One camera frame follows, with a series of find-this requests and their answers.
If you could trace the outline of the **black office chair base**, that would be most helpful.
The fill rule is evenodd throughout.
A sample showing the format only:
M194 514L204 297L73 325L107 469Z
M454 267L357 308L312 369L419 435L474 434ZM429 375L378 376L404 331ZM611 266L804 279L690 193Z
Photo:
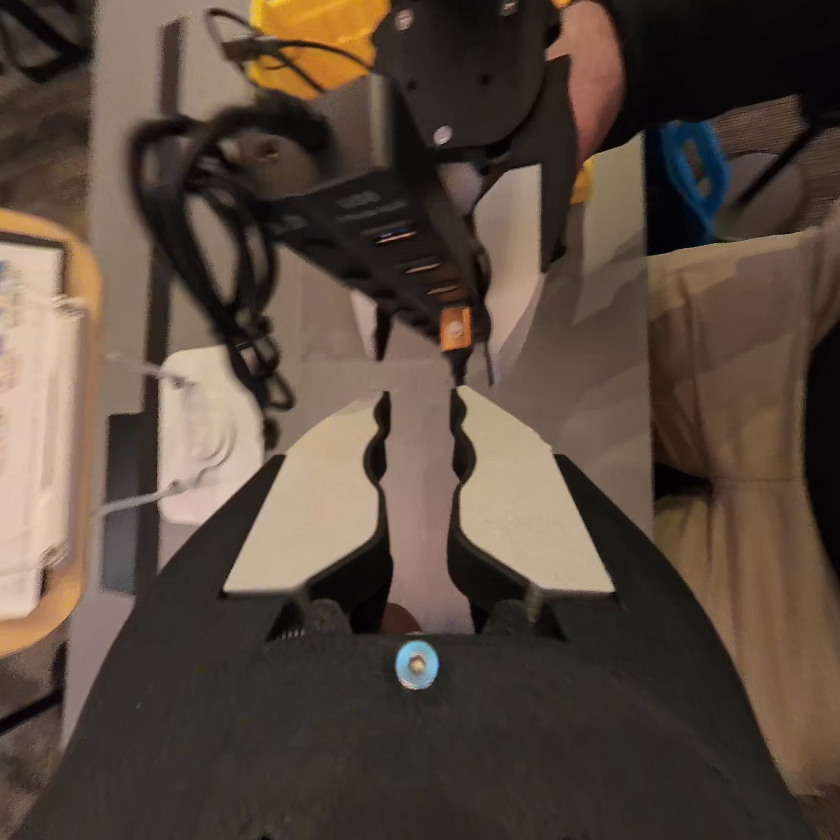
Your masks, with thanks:
M721 242L802 231L838 208L838 104L784 98L729 111L712 125L729 168L714 219Z

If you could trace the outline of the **printed instruction sheet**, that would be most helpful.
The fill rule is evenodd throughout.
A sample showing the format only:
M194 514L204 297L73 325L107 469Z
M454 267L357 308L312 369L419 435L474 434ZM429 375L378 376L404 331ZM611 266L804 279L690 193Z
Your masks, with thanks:
M88 306L62 244L1 241L1 619L34 611L76 527Z

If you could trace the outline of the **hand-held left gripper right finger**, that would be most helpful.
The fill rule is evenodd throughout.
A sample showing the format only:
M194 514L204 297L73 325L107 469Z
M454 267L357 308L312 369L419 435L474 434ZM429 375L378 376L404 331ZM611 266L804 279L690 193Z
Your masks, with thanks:
M462 385L451 393L458 486L448 572L469 601L608 598L615 593L551 446Z

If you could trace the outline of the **blue plastic object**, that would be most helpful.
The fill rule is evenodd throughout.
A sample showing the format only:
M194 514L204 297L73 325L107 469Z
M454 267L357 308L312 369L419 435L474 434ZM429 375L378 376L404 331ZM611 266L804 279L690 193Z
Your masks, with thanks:
M670 184L694 220L697 245L716 241L715 219L729 190L730 170L709 122L666 124L660 130Z

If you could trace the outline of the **black usb hub board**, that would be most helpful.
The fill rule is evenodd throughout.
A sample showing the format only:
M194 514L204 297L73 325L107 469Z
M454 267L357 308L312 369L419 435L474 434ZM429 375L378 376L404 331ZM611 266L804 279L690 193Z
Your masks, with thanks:
M471 341L489 339L479 248L435 170L414 180L373 169L284 196L266 210L280 242L385 317L437 341L442 313L466 308Z

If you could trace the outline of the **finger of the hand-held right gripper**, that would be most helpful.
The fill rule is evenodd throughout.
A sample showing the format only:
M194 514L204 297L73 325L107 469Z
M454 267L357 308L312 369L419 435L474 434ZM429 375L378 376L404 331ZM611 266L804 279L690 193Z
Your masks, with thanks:
M482 172L469 161L448 161L438 165L444 190L462 217L472 217L476 205L501 178L498 167Z

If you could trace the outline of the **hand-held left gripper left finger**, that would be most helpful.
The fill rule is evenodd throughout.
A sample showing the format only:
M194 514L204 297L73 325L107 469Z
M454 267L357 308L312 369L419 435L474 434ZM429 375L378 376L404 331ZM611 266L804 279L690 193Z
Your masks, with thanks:
M290 447L223 586L225 595L288 595L336 571L381 530L371 456L387 435L390 395L339 409Z

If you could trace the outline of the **person's right hand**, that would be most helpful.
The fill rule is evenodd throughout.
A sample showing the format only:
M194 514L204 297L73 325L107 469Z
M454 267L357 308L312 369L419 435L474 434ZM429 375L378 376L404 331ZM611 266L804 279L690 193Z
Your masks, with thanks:
M602 147L621 111L626 76L623 50L612 16L597 2L572 2L560 10L560 34L546 60L570 60L568 92L576 131L576 163Z

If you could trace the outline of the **orange usb plug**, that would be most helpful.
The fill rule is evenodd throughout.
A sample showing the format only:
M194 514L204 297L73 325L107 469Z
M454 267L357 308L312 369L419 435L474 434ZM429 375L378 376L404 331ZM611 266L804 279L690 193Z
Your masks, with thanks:
M474 347L471 307L452 306L441 310L438 321L439 348L451 362L468 359Z

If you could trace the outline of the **person's beige pants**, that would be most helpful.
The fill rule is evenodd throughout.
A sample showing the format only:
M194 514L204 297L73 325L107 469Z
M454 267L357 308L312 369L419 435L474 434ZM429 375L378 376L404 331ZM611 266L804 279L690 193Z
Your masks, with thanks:
M706 485L656 504L796 795L838 785L839 600L805 488L805 380L838 322L838 204L819 227L647 261L654 453Z

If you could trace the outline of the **wooden display board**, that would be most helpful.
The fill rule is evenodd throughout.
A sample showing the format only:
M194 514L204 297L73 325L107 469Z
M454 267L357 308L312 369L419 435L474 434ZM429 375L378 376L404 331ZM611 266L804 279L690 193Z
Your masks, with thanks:
M69 293L84 300L89 316L85 363L87 378L81 403L79 471L74 486L77 505L72 522L76 529L66 559L45 573L43 594L34 611L24 618L1 621L1 656L6 658L31 648L55 631L72 614L87 586L91 465L97 422L103 285L98 263L89 247L59 225L42 217L4 209L1 212L1 234L43 238L65 246L69 256Z

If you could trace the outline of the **person's right forearm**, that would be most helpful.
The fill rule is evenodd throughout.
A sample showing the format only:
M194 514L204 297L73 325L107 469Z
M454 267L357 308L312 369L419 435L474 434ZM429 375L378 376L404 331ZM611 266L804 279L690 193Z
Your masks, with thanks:
M838 83L838 1L613 1L623 105L602 144Z

